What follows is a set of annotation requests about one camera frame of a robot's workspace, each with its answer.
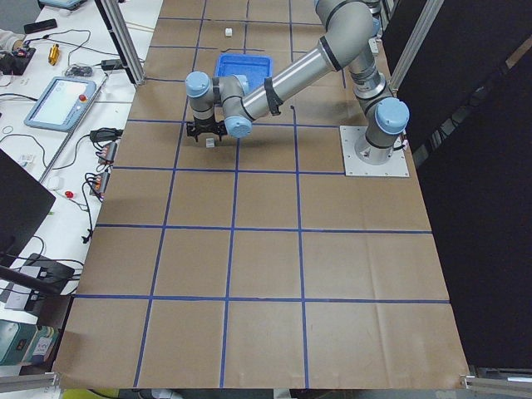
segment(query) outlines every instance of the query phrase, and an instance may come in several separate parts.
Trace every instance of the black panel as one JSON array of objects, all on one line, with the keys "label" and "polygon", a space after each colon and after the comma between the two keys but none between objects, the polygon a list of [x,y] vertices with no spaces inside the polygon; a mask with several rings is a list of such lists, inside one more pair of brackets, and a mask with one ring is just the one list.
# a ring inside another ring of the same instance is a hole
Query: black panel
[{"label": "black panel", "polygon": [[[0,252],[17,256],[56,199],[2,150],[0,171]],[[0,256],[3,266],[13,260]]]},{"label": "black panel", "polygon": [[419,169],[470,364],[532,368],[532,51]]},{"label": "black panel", "polygon": [[[392,69],[420,6],[420,0],[397,5],[383,37]],[[412,149],[465,104],[530,34],[530,0],[446,0],[398,94],[411,110],[407,132]]]}]

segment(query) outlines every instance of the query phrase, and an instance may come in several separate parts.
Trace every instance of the sleeve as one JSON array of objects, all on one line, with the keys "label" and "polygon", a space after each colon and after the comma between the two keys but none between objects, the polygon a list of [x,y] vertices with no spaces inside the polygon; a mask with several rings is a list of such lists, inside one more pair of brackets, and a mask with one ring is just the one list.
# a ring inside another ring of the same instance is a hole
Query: sleeve
[{"label": "sleeve", "polygon": [[0,29],[0,49],[10,52],[17,40],[24,40],[24,35],[17,35],[10,31]]}]

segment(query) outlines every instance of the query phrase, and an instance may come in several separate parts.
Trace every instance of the yellow tool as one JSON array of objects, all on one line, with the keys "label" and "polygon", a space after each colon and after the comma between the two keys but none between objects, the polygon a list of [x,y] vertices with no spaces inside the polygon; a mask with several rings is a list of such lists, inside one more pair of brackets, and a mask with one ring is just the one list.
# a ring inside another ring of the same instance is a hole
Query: yellow tool
[{"label": "yellow tool", "polygon": [[59,45],[54,44],[52,48],[50,49],[50,53],[48,54],[48,63],[50,65],[56,65],[58,59],[59,59]]}]

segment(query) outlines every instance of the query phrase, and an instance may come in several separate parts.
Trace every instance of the person's arm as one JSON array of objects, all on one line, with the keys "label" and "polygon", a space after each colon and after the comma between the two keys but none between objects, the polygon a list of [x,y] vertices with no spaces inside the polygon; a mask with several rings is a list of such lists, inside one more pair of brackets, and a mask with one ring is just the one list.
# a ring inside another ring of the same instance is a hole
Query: person's arm
[{"label": "person's arm", "polygon": [[19,48],[24,40],[24,35],[17,35],[11,31],[3,31],[0,29],[0,49],[10,52],[15,48]]}]

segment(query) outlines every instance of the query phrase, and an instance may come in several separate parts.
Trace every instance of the black monitor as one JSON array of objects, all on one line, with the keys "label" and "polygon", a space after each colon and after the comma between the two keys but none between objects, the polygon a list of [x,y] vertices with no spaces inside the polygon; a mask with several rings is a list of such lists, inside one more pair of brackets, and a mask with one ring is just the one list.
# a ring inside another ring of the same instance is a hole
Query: black monitor
[{"label": "black monitor", "polygon": [[[55,200],[47,189],[0,150],[0,278],[43,293],[62,291],[65,281],[54,284],[9,268],[37,232]],[[41,266],[35,257],[32,258],[32,264]]]}]

